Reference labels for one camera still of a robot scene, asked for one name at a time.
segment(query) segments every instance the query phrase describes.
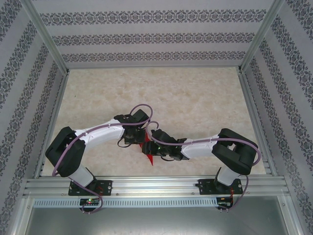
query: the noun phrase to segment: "patterned wallpaper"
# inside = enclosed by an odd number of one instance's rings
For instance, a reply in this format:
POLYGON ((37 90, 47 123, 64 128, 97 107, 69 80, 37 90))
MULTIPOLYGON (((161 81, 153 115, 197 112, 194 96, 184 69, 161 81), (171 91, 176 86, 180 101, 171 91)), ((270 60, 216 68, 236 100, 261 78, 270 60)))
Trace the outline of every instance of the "patterned wallpaper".
POLYGON ((313 38, 309 1, 287 0, 246 70, 262 128, 305 234, 313 234, 313 38))
POLYGON ((18 0, 0 0, 0 235, 34 176, 64 78, 18 0))
POLYGON ((33 3, 67 66, 92 68, 240 65, 272 0, 33 3))

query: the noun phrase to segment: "black mounting plate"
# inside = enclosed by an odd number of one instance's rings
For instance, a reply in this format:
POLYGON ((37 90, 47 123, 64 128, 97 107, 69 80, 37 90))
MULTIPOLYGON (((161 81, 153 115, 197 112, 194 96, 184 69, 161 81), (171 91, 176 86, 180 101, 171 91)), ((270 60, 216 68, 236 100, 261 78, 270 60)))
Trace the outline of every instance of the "black mounting plate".
POLYGON ((200 195, 221 195, 221 194, 231 194, 231 188, 234 190, 233 194, 242 194, 243 188, 240 179, 235 179, 229 189, 226 189, 225 192, 217 191, 214 185, 214 179, 199 179, 196 186, 199 188, 200 195))
MULTIPOLYGON (((95 189, 92 191, 99 194, 100 196, 111 196, 112 180, 97 180, 95 189)), ((68 195, 69 196, 94 196, 94 194, 83 190, 72 181, 69 184, 68 195)))

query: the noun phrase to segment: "decorative border pattern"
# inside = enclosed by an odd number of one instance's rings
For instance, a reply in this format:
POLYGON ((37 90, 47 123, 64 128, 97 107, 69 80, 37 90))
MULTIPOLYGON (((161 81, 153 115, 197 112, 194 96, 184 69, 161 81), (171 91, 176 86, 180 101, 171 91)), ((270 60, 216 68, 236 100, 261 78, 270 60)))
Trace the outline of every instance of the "decorative border pattern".
POLYGON ((269 120, 271 122, 271 126, 273 128, 274 135, 278 143, 278 147, 282 154, 282 158, 285 162, 286 169, 289 174, 289 178, 291 179, 292 186, 295 188, 294 191, 296 192, 296 197, 298 199, 299 205, 302 208, 302 214, 306 218, 305 221, 308 224, 310 233, 313 233, 313 217, 312 217, 313 209, 311 207, 311 203, 309 202, 310 198, 308 194, 305 192, 305 187, 303 186, 303 180, 302 178, 300 178, 298 167, 294 163, 294 158, 292 157, 292 153, 290 151, 288 142, 285 139, 285 134, 284 134, 283 128, 281 127, 280 121, 277 117, 277 113, 274 108, 273 101, 269 96, 268 89, 265 85, 265 81, 263 79, 260 68, 255 58, 251 60, 250 66, 254 75, 254 79, 258 85, 260 95, 263 100, 265 109, 267 111, 269 120))
POLYGON ((17 108, 14 110, 14 115, 12 116, 12 119, 10 121, 10 126, 7 128, 7 132, 4 134, 2 146, 0 146, 0 176, 3 175, 3 171, 6 167, 6 162, 8 161, 11 154, 11 148, 15 143, 16 137, 19 133, 22 121, 30 103, 30 99, 34 93, 37 81, 42 72, 48 54, 49 51, 45 44, 43 44, 35 60, 33 69, 31 70, 30 75, 27 79, 26 86, 23 89, 23 92, 17 104, 17 108))
POLYGON ((175 51, 63 54, 69 62, 162 61, 162 60, 242 60, 245 51, 175 51))
POLYGON ((5 102, 8 93, 11 90, 11 86, 21 69, 22 63, 25 60, 26 54, 34 38, 37 34, 37 30, 33 23, 29 21, 26 29, 23 32, 22 37, 19 39, 19 43, 16 45, 12 57, 10 57, 7 67, 4 69, 4 73, 0 77, 0 109, 5 102))
POLYGON ((301 120, 296 104, 291 97, 287 84, 265 39, 261 42, 259 48, 267 64, 270 75, 272 76, 273 82, 276 85, 277 92, 282 99, 290 124, 292 125, 295 136, 298 138, 298 142, 300 143, 301 150, 304 152, 303 155, 307 158, 306 162, 310 166, 310 171, 313 171, 313 142, 309 139, 310 135, 307 134, 307 128, 301 120))
POLYGON ((279 16, 277 16, 273 21, 271 28, 276 35, 276 38, 282 50, 284 51, 285 56, 287 56, 294 75, 297 76, 299 84, 304 91, 305 97, 309 98, 308 102, 310 103, 310 107, 313 109, 313 80, 311 71, 309 71, 308 67, 306 67, 306 63, 302 59, 300 51, 297 50, 292 37, 287 32, 287 29, 279 16))
POLYGON ((295 13, 310 40, 313 40, 313 8, 307 0, 287 0, 289 7, 295 13))
POLYGON ((59 46, 159 44, 159 43, 250 43, 254 33, 147 33, 53 36, 59 46))
POLYGON ((22 5, 19 0, 7 0, 0 10, 0 42, 3 41, 11 24, 20 12, 22 5))
POLYGON ((261 22, 266 10, 167 10, 41 13, 46 26, 187 22, 261 22))
POLYGON ((2 207, 2 213, 0 215, 0 221, 1 221, 0 234, 5 234, 6 229, 8 228, 9 221, 11 219, 12 212, 14 210, 14 206, 19 195, 19 191, 21 189, 22 179, 25 175, 29 158, 31 157, 32 148, 36 140, 36 136, 39 131, 41 121, 45 113, 46 104, 49 100, 49 96, 53 87, 53 83, 55 81, 57 71, 58 71, 58 66, 55 62, 53 62, 46 84, 45 84, 45 88, 43 90, 40 101, 38 103, 38 107, 34 115, 33 122, 30 125, 31 127, 29 129, 29 133, 27 135, 27 140, 25 142, 25 145, 23 146, 23 150, 19 158, 19 163, 15 170, 14 177, 12 178, 12 183, 10 185, 10 190, 8 191, 8 196, 4 201, 4 207, 2 207))

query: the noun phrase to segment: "metal rack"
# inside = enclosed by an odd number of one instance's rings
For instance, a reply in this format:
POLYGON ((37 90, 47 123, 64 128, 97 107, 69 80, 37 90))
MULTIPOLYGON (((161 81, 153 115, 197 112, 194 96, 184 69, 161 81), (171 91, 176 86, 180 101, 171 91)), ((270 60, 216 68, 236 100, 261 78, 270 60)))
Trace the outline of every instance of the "metal rack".
MULTIPOLYGON (((260 129, 252 97, 247 87, 245 77, 237 69, 252 126, 263 154, 266 175, 250 175, 249 185, 245 197, 274 196, 277 197, 280 209, 290 235, 303 234, 299 219, 292 203, 287 183, 283 176, 277 176, 271 155, 265 141, 264 133, 260 129)), ((58 97, 58 105, 54 111, 53 120, 49 127, 48 138, 44 149, 50 142, 55 120, 61 106, 67 78, 58 97)), ((78 207, 80 197, 68 196, 69 179, 61 177, 40 177, 44 166, 44 152, 41 155, 36 179, 28 179, 25 184, 22 202, 13 225, 13 234, 26 233, 33 208, 73 208, 78 207)), ((216 195, 210 197, 200 195, 195 186, 198 179, 214 179, 215 176, 192 177, 101 177, 99 180, 112 180, 112 194, 104 198, 104 207, 107 208, 148 208, 148 207, 212 207, 216 206, 216 195)), ((246 185, 246 178, 240 177, 242 186, 246 185)))

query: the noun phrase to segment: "enclosure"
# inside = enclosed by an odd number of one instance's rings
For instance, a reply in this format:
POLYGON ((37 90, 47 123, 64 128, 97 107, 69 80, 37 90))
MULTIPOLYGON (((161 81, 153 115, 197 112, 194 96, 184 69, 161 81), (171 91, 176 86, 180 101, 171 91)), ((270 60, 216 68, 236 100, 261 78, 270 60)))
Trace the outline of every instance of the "enclosure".
POLYGON ((313 234, 311 0, 0 4, 0 234, 313 234), (140 103, 176 139, 229 128, 258 144, 234 210, 196 187, 219 159, 150 161, 109 141, 82 164, 111 195, 79 211, 45 151, 63 127, 140 103))

